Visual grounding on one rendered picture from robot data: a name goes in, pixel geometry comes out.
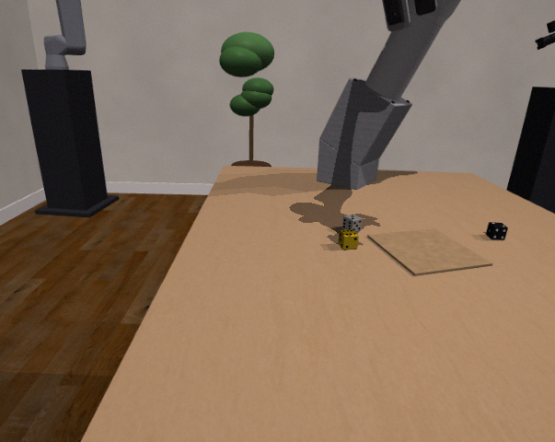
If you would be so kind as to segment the white die with black pips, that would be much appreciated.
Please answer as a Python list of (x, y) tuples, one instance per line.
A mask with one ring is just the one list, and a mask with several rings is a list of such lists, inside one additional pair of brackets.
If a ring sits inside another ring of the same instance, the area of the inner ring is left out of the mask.
[(355, 232), (361, 230), (362, 218), (357, 215), (346, 215), (343, 217), (342, 229), (353, 229)]

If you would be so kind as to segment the yellow die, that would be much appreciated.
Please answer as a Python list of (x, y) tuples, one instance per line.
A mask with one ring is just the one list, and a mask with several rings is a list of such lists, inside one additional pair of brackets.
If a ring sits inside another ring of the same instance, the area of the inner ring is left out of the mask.
[(355, 250), (358, 247), (359, 235), (353, 230), (340, 230), (339, 245), (344, 250)]

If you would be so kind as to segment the translucent tan mat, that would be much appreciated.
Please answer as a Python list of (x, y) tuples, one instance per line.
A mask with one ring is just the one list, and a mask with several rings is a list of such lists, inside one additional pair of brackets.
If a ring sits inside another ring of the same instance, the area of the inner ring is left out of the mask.
[(414, 276), (492, 266), (436, 229), (367, 235)]

